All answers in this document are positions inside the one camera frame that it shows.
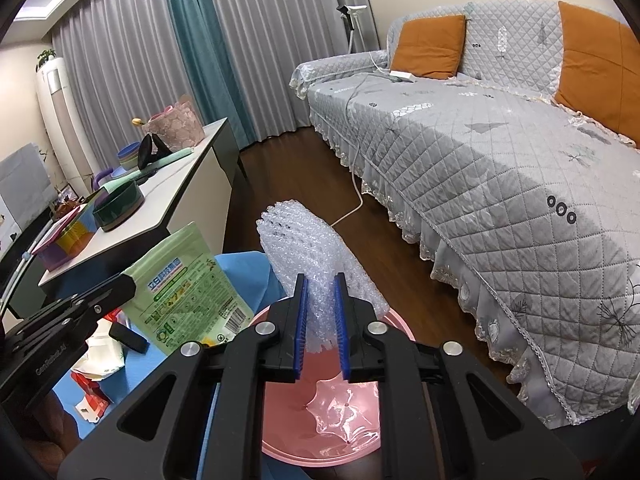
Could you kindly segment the person's left hand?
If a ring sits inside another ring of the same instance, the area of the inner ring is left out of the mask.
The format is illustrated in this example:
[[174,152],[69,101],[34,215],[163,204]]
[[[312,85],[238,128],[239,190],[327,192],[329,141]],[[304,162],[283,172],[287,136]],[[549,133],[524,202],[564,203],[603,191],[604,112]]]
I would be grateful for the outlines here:
[[53,474],[81,441],[77,422],[64,410],[54,391],[42,399],[34,415],[46,437],[43,440],[25,440],[24,443],[35,461]]

